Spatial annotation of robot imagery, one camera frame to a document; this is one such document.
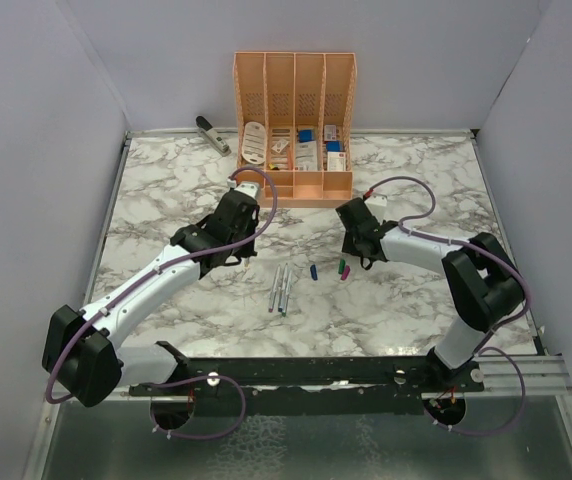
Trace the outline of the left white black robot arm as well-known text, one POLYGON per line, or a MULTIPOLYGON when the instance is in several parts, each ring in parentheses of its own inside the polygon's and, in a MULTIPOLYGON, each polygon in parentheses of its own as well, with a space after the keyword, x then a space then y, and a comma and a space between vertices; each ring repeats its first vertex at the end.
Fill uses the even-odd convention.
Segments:
POLYGON ((259 195, 254 182, 230 189, 213 213, 180 228, 146 267, 113 292, 79 310, 60 307, 50 319, 42 358, 49 374, 47 400, 57 401, 55 385, 86 407, 123 386, 155 384, 168 395, 180 392, 187 371, 177 350, 164 342, 148 347, 124 342, 179 290, 215 268, 254 256, 259 195))

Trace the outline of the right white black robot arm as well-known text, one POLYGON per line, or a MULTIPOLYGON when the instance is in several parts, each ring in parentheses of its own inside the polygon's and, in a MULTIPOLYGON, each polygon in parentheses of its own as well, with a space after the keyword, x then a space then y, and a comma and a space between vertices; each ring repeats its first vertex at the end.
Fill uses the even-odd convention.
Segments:
POLYGON ((378 261, 412 265, 446 279, 457 316, 426 356, 425 378, 435 390, 457 384, 462 369, 500 321, 526 301, 520 276, 497 238, 436 241, 423 232, 380 221, 363 198, 336 208, 345 228, 342 252, 368 270, 378 261))

